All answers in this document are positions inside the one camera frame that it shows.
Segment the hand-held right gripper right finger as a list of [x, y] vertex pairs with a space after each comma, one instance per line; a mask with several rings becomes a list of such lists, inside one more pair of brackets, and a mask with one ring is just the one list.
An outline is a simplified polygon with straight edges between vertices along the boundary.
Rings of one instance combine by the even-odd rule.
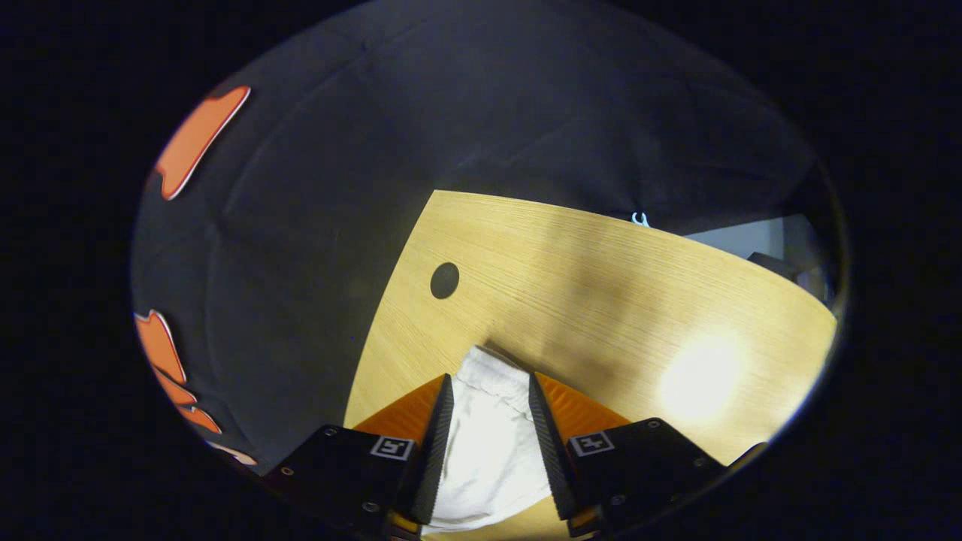
[[742, 469], [767, 444], [718, 462], [669, 422], [630, 421], [533, 373], [529, 405], [558, 517], [571, 537], [623, 537], [653, 526]]

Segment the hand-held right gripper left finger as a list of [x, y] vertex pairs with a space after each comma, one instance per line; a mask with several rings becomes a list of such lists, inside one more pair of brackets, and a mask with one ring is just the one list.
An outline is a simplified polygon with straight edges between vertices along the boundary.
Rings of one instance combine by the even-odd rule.
[[445, 373], [354, 428], [323, 425], [262, 483], [353, 539], [418, 539], [434, 513], [453, 405]]

